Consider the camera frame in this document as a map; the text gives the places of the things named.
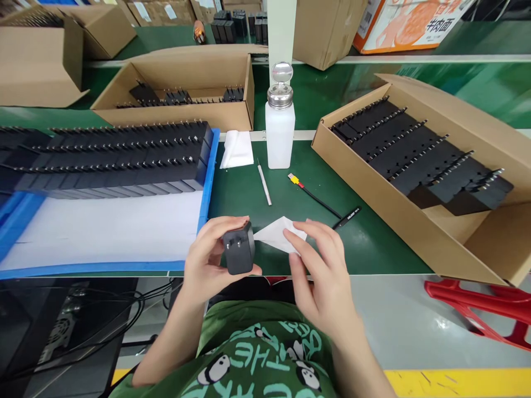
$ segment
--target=blue plastic tray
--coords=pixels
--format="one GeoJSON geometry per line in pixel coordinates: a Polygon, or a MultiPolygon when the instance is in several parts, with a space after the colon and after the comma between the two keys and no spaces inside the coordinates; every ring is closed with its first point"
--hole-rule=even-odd
{"type": "MultiPolygon", "coordinates": [[[[212,182],[216,168],[217,147],[220,142],[220,130],[212,129],[214,137],[206,171],[205,186],[201,200],[197,231],[205,225],[212,193],[212,182]]],[[[0,209],[0,280],[25,276],[45,276],[72,273],[123,272],[123,271],[183,271],[184,260],[154,261],[138,263],[86,263],[63,264],[42,267],[2,270],[1,262],[22,235],[33,216],[46,198],[32,193],[17,192],[0,209]]]]}

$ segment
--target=panda print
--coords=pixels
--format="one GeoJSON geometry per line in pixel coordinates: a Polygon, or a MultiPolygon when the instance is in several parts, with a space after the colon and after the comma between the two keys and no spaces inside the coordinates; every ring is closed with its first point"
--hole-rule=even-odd
{"type": "Polygon", "coordinates": [[[297,368],[295,372],[302,385],[313,390],[321,392],[321,383],[319,382],[319,373],[313,367],[303,361],[295,361],[297,368]]]}
{"type": "Polygon", "coordinates": [[[292,360],[304,360],[304,348],[301,340],[287,341],[285,347],[286,353],[292,360]]]}
{"type": "Polygon", "coordinates": [[[228,355],[220,353],[197,376],[201,385],[210,385],[220,381],[231,370],[231,360],[228,355]]]}
{"type": "Polygon", "coordinates": [[[208,351],[207,353],[205,353],[205,355],[211,355],[211,354],[214,354],[214,352],[216,352],[217,349],[218,349],[218,347],[216,347],[216,348],[212,348],[210,351],[208,351]]]}
{"type": "Polygon", "coordinates": [[[254,335],[256,337],[263,338],[264,340],[271,341],[271,339],[267,337],[264,331],[260,329],[259,327],[254,328],[254,335]]]}

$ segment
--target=orange printed box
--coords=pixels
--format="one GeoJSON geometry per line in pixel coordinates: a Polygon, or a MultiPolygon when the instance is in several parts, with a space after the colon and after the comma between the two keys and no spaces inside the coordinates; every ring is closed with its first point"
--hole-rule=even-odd
{"type": "Polygon", "coordinates": [[[354,47],[362,54],[439,46],[474,0],[369,0],[354,47]]]}

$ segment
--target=yellow floor line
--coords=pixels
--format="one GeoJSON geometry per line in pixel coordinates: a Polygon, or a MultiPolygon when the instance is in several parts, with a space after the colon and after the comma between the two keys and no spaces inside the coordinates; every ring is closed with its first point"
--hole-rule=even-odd
{"type": "MultiPolygon", "coordinates": [[[[130,369],[116,369],[112,383],[130,369]]],[[[527,397],[531,396],[531,368],[386,370],[399,397],[527,397]]]]}

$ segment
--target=black power adapter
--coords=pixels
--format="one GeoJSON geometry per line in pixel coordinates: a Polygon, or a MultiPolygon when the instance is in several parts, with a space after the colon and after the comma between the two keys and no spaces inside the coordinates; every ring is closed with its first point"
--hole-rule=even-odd
{"type": "Polygon", "coordinates": [[[227,231],[223,235],[223,246],[229,274],[245,274],[253,269],[254,235],[250,221],[239,229],[227,231]]]}

